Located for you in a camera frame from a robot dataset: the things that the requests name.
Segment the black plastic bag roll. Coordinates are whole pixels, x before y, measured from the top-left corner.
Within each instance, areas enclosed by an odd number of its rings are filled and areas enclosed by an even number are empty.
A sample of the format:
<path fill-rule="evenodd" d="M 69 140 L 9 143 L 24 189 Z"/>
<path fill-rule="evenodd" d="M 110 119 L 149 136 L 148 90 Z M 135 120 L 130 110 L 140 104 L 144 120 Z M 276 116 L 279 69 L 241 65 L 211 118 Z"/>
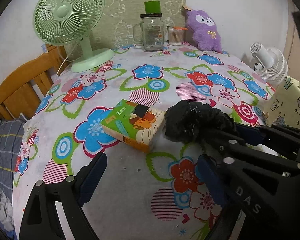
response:
<path fill-rule="evenodd" d="M 171 141 L 200 144 L 235 131 L 233 118 L 202 102 L 181 100 L 165 113 L 165 136 Z"/>

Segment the yellow patterned storage box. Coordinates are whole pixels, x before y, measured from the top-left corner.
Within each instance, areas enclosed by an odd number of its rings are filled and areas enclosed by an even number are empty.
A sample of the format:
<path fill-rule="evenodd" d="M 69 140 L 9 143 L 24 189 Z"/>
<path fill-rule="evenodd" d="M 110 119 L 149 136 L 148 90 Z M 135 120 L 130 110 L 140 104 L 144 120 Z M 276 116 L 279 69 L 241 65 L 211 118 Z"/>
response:
<path fill-rule="evenodd" d="M 300 129 L 300 81 L 286 76 L 263 107 L 267 126 L 285 125 Z"/>

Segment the floral tablecloth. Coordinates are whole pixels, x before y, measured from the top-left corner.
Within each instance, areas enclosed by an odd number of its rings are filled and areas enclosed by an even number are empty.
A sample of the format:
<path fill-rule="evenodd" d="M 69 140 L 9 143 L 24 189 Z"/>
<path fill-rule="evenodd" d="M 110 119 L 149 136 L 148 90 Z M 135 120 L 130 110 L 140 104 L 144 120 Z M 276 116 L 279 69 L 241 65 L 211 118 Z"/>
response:
<path fill-rule="evenodd" d="M 167 140 L 164 114 L 198 101 L 255 126 L 273 94 L 239 58 L 188 44 L 157 53 L 127 46 L 96 69 L 65 70 L 24 126 L 16 230 L 36 181 L 61 182 L 103 152 L 107 168 L 83 207 L 100 239 L 206 239 L 221 207 L 198 172 L 200 148 Z"/>

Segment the white standing fan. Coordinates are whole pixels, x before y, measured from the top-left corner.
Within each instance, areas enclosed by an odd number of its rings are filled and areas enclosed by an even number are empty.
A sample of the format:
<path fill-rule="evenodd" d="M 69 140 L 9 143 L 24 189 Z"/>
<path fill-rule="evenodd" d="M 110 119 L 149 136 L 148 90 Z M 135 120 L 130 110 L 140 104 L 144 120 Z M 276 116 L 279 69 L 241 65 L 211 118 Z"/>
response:
<path fill-rule="evenodd" d="M 255 72 L 276 88 L 288 73 L 288 64 L 283 53 L 274 47 L 266 48 L 260 42 L 253 43 L 250 52 L 256 60 Z"/>

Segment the green orange tissue box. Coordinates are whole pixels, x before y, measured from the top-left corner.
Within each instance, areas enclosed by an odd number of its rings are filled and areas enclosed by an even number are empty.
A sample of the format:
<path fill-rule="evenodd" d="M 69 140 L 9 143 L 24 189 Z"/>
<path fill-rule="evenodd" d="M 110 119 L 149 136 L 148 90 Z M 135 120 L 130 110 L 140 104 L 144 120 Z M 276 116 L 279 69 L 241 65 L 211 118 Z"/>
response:
<path fill-rule="evenodd" d="M 125 99 L 101 121 L 105 133 L 146 154 L 164 124 L 164 111 Z"/>

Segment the grey plaid pillow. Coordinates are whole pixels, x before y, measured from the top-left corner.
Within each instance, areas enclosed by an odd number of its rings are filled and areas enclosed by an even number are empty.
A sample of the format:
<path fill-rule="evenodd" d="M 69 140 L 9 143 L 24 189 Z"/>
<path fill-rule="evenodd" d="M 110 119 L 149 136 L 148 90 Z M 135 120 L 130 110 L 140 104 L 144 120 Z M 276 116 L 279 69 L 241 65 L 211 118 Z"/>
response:
<path fill-rule="evenodd" d="M 9 200 L 12 200 L 15 166 L 24 135 L 23 125 L 20 119 L 0 119 L 0 189 Z"/>

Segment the purple plush bunny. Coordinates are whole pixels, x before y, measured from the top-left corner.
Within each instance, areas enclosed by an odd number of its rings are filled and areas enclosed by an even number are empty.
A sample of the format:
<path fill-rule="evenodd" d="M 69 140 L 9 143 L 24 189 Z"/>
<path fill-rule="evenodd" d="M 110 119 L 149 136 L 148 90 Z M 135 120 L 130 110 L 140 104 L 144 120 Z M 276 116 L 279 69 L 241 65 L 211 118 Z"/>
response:
<path fill-rule="evenodd" d="M 214 20 L 203 10 L 185 7 L 186 26 L 192 33 L 192 40 L 201 51 L 222 52 L 221 36 Z"/>

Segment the small cotton swab jar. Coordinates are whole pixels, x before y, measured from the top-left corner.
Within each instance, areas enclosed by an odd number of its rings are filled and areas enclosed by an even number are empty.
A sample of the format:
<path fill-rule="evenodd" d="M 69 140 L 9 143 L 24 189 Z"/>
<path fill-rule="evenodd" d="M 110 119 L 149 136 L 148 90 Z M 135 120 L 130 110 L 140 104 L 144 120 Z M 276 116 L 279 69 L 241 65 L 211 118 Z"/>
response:
<path fill-rule="evenodd" d="M 167 28 L 168 32 L 168 42 L 172 46 L 181 46 L 184 41 L 185 31 L 188 29 L 185 27 L 172 27 Z"/>

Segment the wooden chair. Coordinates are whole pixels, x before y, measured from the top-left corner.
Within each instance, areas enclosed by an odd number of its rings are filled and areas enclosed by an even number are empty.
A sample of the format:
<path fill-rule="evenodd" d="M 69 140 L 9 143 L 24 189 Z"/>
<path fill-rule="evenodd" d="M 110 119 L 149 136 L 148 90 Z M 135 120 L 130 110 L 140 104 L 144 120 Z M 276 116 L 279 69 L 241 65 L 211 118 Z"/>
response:
<path fill-rule="evenodd" d="M 53 84 L 52 75 L 67 67 L 67 63 L 61 66 L 66 58 L 63 46 L 46 48 L 46 53 L 18 67 L 0 85 L 0 119 L 13 120 L 21 114 L 32 118 L 41 103 L 33 85 L 46 95 Z"/>

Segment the glass jar with green lid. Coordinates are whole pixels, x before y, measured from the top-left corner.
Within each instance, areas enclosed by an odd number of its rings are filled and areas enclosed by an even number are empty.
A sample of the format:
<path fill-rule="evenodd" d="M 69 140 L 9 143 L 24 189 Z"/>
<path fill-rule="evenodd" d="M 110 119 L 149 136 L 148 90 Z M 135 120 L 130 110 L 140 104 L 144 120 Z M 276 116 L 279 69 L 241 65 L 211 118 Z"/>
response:
<path fill-rule="evenodd" d="M 143 51 L 155 52 L 164 48 L 164 23 L 160 1 L 144 3 L 145 13 L 140 15 L 140 23 L 133 27 L 133 38 Z"/>

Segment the green patterned backboard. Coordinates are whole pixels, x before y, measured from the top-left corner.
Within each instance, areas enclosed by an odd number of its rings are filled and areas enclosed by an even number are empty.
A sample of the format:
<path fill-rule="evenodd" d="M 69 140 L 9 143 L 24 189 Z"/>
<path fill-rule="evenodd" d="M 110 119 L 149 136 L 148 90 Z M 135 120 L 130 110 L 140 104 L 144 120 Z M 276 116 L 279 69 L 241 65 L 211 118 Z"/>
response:
<path fill-rule="evenodd" d="M 186 0 L 106 0 L 103 15 L 89 35 L 92 50 L 133 44 L 133 26 L 141 22 L 147 1 L 160 2 L 164 27 L 185 26 L 181 11 Z"/>

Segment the green desk fan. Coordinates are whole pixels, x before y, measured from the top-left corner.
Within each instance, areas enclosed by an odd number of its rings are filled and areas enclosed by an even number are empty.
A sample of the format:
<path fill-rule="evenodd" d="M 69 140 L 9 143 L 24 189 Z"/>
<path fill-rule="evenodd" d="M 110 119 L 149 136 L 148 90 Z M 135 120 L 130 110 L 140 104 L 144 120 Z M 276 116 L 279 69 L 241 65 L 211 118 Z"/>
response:
<path fill-rule="evenodd" d="M 105 0 L 39 0 L 33 13 L 34 31 L 53 46 L 80 43 L 83 55 L 72 63 L 71 70 L 93 69 L 115 56 L 108 48 L 93 50 L 89 40 L 104 7 Z"/>

